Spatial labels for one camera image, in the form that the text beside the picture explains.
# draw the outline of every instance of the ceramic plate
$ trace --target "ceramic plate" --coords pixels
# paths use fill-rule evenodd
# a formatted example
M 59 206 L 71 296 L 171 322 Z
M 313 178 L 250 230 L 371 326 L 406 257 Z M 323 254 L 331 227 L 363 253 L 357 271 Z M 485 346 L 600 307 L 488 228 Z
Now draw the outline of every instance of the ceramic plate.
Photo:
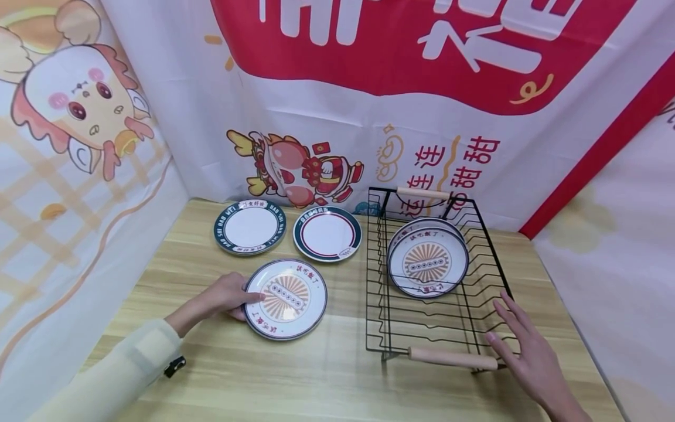
M 404 293 L 433 298 L 454 289 L 468 269 L 468 251 L 449 230 L 424 228 L 406 234 L 389 254 L 391 280 Z
M 391 250 L 394 246 L 396 246 L 396 244 L 399 243 L 399 241 L 403 239 L 408 233 L 414 232 L 415 230 L 431 227 L 438 227 L 449 230 L 450 232 L 455 233 L 455 235 L 459 236 L 459 238 L 462 239 L 462 241 L 464 241 L 464 235 L 462 234 L 462 232 L 460 232 L 460 230 L 457 227 L 455 227 L 453 223 L 450 223 L 448 220 L 434 217 L 422 217 L 416 218 L 412 220 L 410 223 L 407 223 L 400 229 L 396 230 L 396 233 L 394 233 L 394 236 L 391 238 L 391 242 L 389 242 L 389 250 Z
M 361 226 L 353 215 L 337 207 L 305 211 L 293 227 L 300 252 L 320 262 L 342 261 L 361 244 Z
M 262 199 L 240 201 L 225 208 L 213 226 L 218 245 L 235 255 L 256 255 L 270 249 L 286 232 L 286 215 Z
M 298 259 L 281 259 L 260 268 L 246 291 L 265 293 L 264 301 L 244 305 L 244 313 L 258 334 L 272 340 L 293 340 L 309 333 L 319 324 L 328 300 L 321 274 Z

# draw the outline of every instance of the human hand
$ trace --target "human hand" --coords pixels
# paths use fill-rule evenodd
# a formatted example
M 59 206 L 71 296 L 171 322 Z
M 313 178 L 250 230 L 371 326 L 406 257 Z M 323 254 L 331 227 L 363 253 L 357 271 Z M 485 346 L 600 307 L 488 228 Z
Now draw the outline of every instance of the human hand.
M 590 421 L 591 418 L 570 391 L 551 345 L 506 291 L 502 291 L 502 299 L 513 313 L 496 299 L 493 304 L 497 314 L 518 338 L 520 356 L 516 356 L 508 344 L 492 332 L 485 336 L 490 346 L 503 358 L 522 389 L 546 410 L 552 421 Z
M 226 312 L 240 321 L 246 321 L 241 306 L 244 303 L 258 303 L 265 299 L 265 294 L 247 293 L 244 291 L 245 286 L 246 279 L 239 273 L 221 275 L 194 300 L 204 309 L 207 318 Z
M 263 293 L 244 291 L 246 279 L 239 273 L 221 275 L 203 292 L 188 300 L 165 318 L 166 322 L 183 338 L 195 325 L 219 312 L 227 312 L 232 317 L 245 321 L 241 309 L 244 303 L 256 303 L 265 299 Z

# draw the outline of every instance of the backdrop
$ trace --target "backdrop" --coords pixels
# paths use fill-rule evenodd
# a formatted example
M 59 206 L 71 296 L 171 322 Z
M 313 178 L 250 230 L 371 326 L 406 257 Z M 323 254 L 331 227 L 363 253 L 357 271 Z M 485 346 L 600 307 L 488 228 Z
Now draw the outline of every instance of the backdrop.
M 675 415 L 673 179 L 675 99 L 534 240 L 634 422 Z
M 0 2 L 0 419 L 77 373 L 187 198 L 100 2 Z
M 532 236 L 583 187 L 549 198 L 575 166 L 611 158 L 582 160 L 612 124 L 623 145 L 675 95 L 649 83 L 673 0 L 103 3 L 188 190 L 214 201 L 364 212 L 370 185 L 434 189 L 493 227 L 536 216 Z

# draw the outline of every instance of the pink cheek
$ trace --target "pink cheek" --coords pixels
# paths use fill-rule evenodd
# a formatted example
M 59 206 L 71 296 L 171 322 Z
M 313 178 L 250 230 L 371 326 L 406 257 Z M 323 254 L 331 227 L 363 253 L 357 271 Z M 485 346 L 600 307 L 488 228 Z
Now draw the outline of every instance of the pink cheek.
M 314 200 L 314 192 L 302 186 L 289 186 L 286 188 L 289 201 L 295 205 L 305 206 Z
M 99 68 L 91 68 L 89 69 L 89 78 L 93 80 L 94 82 L 100 82 L 103 80 L 105 76 L 103 75 L 103 70 Z
M 274 161 L 280 167 L 295 170 L 302 167 L 305 156 L 301 152 L 302 147 L 290 142 L 280 142 L 271 147 Z
M 49 106 L 51 108 L 54 110 L 60 110 L 68 105 L 68 96 L 64 93 L 53 93 L 49 96 L 47 101 L 49 102 Z

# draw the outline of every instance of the dish rack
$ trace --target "dish rack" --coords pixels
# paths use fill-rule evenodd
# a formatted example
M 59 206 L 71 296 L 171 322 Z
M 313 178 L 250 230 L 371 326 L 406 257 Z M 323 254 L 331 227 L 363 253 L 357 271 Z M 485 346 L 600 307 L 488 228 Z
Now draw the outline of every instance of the dish rack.
M 517 354 L 519 344 L 492 305 L 506 290 L 513 297 L 476 203 L 448 193 L 409 188 L 369 188 L 367 211 L 366 349 L 386 362 L 412 360 L 468 367 L 473 372 L 504 364 L 485 334 L 497 333 Z M 469 264 L 464 279 L 435 298 L 415 298 L 392 281 L 389 242 L 413 217 L 438 217 L 464 236 Z

